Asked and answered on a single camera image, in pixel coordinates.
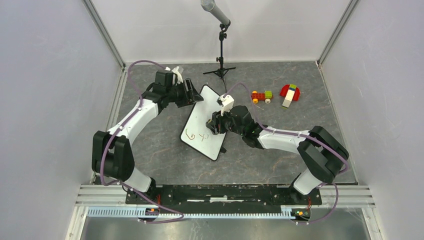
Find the white whiteboard with red writing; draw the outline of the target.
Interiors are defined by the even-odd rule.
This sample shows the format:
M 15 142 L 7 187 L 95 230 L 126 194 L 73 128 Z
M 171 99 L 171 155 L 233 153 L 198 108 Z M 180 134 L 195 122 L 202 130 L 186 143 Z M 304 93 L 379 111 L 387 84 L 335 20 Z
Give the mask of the white whiteboard with red writing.
M 214 112 L 221 110 L 222 107 L 217 103 L 220 95 L 208 85 L 203 85 L 199 94 L 203 101 L 193 105 L 181 131 L 180 140 L 211 161 L 216 161 L 226 135 L 212 134 L 206 123 Z

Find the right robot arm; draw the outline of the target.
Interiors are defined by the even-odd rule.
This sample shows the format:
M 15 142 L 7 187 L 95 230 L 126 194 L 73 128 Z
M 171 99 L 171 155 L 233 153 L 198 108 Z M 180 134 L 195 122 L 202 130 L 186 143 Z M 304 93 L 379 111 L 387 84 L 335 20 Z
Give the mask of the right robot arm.
M 224 113 L 213 112 L 205 126 L 214 135 L 238 134 L 251 148 L 298 154 L 307 169 L 290 185 L 288 196 L 295 204 L 302 204 L 313 189 L 333 183 L 338 174 L 349 168 L 349 152 L 322 126 L 304 131 L 273 128 L 256 122 L 242 105 Z

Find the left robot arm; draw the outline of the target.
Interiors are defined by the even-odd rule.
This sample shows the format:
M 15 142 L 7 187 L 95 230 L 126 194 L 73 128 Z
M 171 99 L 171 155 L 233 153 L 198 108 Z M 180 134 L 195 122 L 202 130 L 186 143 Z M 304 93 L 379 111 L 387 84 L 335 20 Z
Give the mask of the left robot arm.
M 203 101 L 192 81 L 183 79 L 182 72 L 180 66 L 158 70 L 155 81 L 124 119 L 108 131 L 99 130 L 93 136 L 92 170 L 138 190 L 137 196 L 145 204 L 156 200 L 156 182 L 136 169 L 132 144 L 146 125 L 170 103 L 181 108 Z

